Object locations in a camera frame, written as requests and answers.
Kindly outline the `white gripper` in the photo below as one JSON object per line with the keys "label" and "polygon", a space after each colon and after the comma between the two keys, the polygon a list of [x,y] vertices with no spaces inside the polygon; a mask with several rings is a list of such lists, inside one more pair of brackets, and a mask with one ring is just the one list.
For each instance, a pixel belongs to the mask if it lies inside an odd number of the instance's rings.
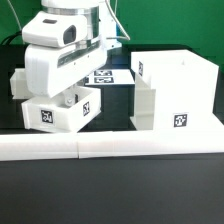
{"label": "white gripper", "polygon": [[28,90],[49,98],[63,91],[65,105],[72,107],[78,102],[72,85],[104,66],[106,60],[102,36],[61,49],[29,45],[25,52]]}

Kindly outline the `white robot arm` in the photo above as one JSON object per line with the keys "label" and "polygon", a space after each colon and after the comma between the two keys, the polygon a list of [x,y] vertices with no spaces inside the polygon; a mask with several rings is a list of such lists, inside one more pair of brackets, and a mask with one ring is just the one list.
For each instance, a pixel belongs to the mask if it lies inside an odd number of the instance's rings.
{"label": "white robot arm", "polygon": [[42,10],[22,29],[28,90],[65,104],[74,85],[106,64],[119,22],[110,0],[41,0]]}

